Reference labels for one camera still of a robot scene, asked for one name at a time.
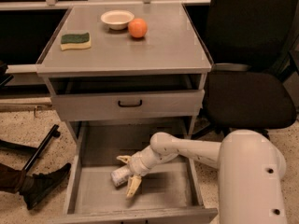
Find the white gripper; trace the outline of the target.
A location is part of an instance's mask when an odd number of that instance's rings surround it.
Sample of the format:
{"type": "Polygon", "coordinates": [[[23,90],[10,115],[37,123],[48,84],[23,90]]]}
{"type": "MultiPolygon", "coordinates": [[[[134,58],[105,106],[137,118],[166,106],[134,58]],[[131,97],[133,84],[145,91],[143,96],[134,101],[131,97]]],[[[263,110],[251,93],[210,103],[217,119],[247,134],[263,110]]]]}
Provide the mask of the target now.
{"type": "Polygon", "coordinates": [[[137,192],[142,177],[147,175],[155,166],[169,162],[175,158],[174,154],[163,155],[154,151],[151,147],[146,147],[136,152],[132,157],[128,155],[118,156],[117,160],[128,164],[133,176],[128,179],[126,198],[131,199],[137,192]]]}

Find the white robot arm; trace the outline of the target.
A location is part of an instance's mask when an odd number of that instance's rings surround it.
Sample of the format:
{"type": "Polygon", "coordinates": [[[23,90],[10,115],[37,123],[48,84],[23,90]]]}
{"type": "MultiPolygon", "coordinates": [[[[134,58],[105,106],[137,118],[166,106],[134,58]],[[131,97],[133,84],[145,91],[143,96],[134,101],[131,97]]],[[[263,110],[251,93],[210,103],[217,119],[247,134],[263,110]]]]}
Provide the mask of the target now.
{"type": "Polygon", "coordinates": [[[131,198],[143,176],[178,155],[218,170],[220,224],[288,224],[280,185],[285,158],[250,130],[233,131],[220,142],[155,133],[143,150],[117,158],[124,165],[111,173],[112,181],[117,187],[126,184],[131,198]]]}

